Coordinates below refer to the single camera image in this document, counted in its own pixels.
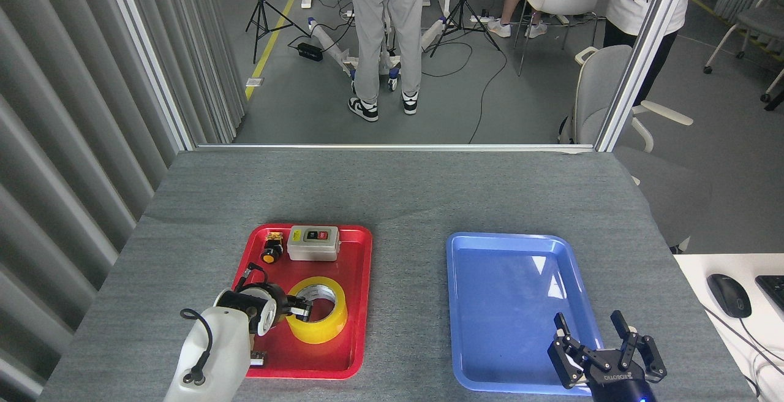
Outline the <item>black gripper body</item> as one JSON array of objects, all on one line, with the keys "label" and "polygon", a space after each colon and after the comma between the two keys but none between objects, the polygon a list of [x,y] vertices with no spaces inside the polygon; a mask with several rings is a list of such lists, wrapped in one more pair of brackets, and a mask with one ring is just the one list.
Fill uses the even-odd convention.
[{"label": "black gripper body", "polygon": [[604,372],[591,366],[586,371],[587,384],[594,401],[657,401],[644,369],[630,365],[627,370],[614,368]]},{"label": "black gripper body", "polygon": [[281,287],[269,287],[268,293],[274,302],[274,315],[269,318],[271,328],[275,327],[286,315],[289,314],[290,305],[288,294]]}]

